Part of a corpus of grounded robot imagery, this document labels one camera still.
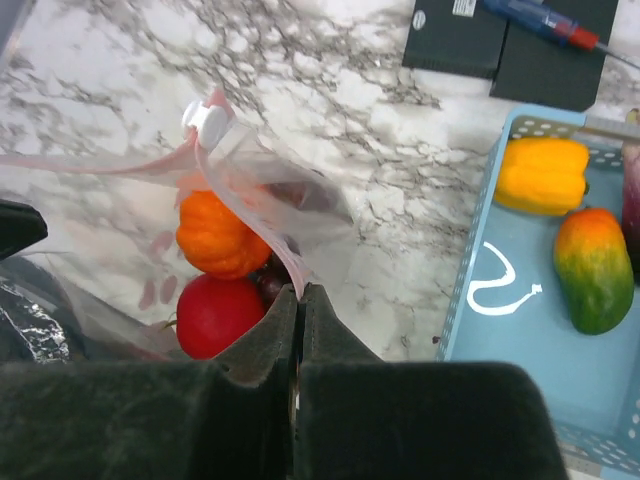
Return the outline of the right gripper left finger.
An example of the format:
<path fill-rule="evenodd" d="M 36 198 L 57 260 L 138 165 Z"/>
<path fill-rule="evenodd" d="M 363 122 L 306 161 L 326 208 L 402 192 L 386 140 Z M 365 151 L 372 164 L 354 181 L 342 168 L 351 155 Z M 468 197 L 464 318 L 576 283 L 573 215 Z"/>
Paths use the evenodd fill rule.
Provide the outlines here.
<path fill-rule="evenodd" d="M 5 479 L 283 479 L 297 299 L 210 361 L 1 369 Z"/>

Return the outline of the yellow bell pepper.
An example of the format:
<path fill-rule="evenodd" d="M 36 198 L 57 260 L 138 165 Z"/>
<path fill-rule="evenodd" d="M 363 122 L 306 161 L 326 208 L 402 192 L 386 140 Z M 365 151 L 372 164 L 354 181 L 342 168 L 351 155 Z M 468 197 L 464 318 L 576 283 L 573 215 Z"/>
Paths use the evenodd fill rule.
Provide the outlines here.
<path fill-rule="evenodd" d="M 507 143 L 494 201 L 525 213 L 563 216 L 588 191 L 589 149 L 562 138 L 521 138 Z"/>

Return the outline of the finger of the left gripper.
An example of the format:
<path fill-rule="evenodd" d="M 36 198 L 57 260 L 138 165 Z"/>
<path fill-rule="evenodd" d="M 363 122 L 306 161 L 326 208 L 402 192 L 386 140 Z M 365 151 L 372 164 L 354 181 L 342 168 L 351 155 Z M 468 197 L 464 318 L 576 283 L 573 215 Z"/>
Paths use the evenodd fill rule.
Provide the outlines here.
<path fill-rule="evenodd" d="M 35 208 L 9 200 L 1 200 L 0 204 L 0 260 L 48 236 L 47 224 Z"/>

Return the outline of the blue plastic basket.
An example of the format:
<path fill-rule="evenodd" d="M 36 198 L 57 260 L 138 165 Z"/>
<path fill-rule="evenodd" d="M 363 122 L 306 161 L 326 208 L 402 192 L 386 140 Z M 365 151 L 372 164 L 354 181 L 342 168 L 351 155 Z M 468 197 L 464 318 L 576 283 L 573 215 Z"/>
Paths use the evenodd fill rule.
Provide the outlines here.
<path fill-rule="evenodd" d="M 639 310 L 600 336 L 570 324 L 552 249 L 560 219 L 493 200 L 507 143 L 571 138 L 590 153 L 585 204 L 622 209 L 624 143 L 637 121 L 524 105 L 508 116 L 489 153 L 467 245 L 443 327 L 440 361 L 505 361 L 541 389 L 567 466 L 600 479 L 639 475 Z"/>

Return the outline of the purple grape bunch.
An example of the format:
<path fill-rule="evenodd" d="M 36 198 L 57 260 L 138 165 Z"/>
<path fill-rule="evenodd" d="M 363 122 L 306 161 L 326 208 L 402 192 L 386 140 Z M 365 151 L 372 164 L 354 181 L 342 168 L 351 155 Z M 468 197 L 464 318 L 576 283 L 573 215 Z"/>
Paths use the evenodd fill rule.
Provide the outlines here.
<path fill-rule="evenodd" d="M 267 262 L 249 278 L 257 286 L 266 309 L 269 309 L 282 287 L 292 283 L 290 275 L 277 256 L 270 256 Z"/>

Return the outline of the red apple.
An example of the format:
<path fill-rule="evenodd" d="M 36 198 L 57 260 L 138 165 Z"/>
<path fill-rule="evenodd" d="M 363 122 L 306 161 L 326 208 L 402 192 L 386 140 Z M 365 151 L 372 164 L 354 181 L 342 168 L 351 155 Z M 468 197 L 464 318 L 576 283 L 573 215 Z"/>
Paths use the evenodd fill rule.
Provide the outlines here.
<path fill-rule="evenodd" d="M 193 359 L 211 359 L 253 328 L 265 315 L 249 278 L 220 280 L 201 275 L 183 290 L 176 307 L 176 335 Z"/>

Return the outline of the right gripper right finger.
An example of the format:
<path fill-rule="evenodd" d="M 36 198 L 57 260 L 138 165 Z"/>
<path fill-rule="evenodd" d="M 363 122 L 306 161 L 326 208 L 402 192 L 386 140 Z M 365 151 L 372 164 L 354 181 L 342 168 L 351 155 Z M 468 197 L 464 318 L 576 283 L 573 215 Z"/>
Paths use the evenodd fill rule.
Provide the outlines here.
<path fill-rule="evenodd" d="M 300 302 L 298 479 L 564 479 L 542 395 L 504 362 L 385 362 L 325 289 Z"/>

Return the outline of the clear pink zip top bag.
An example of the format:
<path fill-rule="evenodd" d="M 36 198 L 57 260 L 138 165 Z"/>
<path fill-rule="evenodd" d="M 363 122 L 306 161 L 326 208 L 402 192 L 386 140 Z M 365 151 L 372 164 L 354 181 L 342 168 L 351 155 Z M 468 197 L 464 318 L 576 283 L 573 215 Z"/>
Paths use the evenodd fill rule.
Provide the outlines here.
<path fill-rule="evenodd" d="M 259 235 L 297 294 L 311 282 L 341 284 L 357 243 L 341 188 L 267 148 L 237 119 L 222 90 L 191 103 L 182 127 L 184 142 L 146 163 L 112 155 L 1 158 L 17 173 L 42 172 L 70 188 L 68 204 L 51 210 L 54 237 L 46 257 L 74 281 L 99 281 L 109 302 L 133 318 L 128 325 L 84 314 L 91 334 L 154 358 L 178 354 L 166 322 L 179 289 L 202 273 L 176 241 L 180 205 L 192 192 L 213 192 Z"/>

